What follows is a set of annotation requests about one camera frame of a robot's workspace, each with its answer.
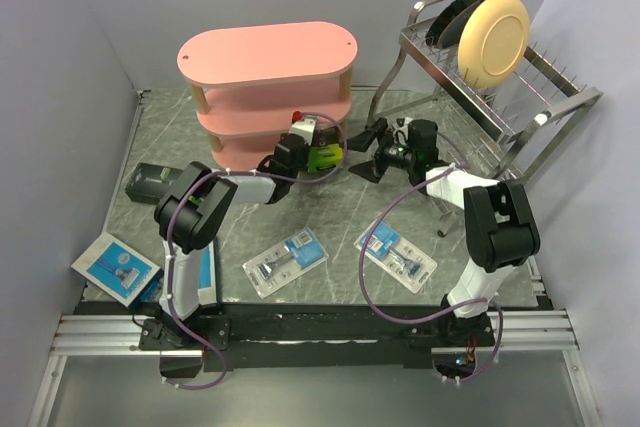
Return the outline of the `green black Gillette Labs box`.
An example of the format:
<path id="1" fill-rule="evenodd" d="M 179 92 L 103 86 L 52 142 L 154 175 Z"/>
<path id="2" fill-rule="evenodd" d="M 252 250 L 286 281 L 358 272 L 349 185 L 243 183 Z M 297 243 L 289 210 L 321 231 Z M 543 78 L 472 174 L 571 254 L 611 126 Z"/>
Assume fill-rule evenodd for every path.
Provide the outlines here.
<path id="1" fill-rule="evenodd" d="M 332 170 L 344 157 L 343 141 L 339 129 L 328 127 L 316 130 L 309 149 L 308 173 Z"/>

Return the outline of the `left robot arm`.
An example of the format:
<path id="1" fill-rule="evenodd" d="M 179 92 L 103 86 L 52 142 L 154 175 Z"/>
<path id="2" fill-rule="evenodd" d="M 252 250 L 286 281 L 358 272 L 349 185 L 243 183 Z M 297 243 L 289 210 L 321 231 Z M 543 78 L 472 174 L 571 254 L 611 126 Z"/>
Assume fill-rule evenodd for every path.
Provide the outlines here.
<path id="1" fill-rule="evenodd" d="M 203 252 L 234 204 L 274 204 L 307 169 L 316 119 L 296 112 L 289 131 L 272 154 L 250 171 L 216 170 L 194 161 L 175 180 L 154 211 L 165 251 L 160 305 L 170 317 L 163 337 L 184 349 L 198 337 L 191 316 L 200 306 L 198 288 Z"/>

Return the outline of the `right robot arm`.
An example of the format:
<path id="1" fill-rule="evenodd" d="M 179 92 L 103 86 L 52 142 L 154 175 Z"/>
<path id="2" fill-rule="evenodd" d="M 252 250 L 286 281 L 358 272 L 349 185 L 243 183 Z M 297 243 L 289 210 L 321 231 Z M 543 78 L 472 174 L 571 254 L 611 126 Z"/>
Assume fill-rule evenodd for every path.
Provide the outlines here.
<path id="1" fill-rule="evenodd" d="M 449 345 L 460 345 L 472 334 L 471 319 L 487 311 L 506 277 L 538 253 L 541 240 L 522 182 L 479 177 L 445 162 L 437 146 L 443 136 L 430 120 L 404 119 L 392 128 L 380 118 L 349 138 L 345 147 L 365 152 L 371 144 L 378 144 L 373 159 L 350 167 L 351 173 L 378 183 L 388 168 L 403 170 L 413 191 L 463 211 L 469 260 L 445 296 L 443 310 L 403 320 L 371 307 L 380 317 L 404 325 L 441 317 L 437 322 L 439 337 Z"/>

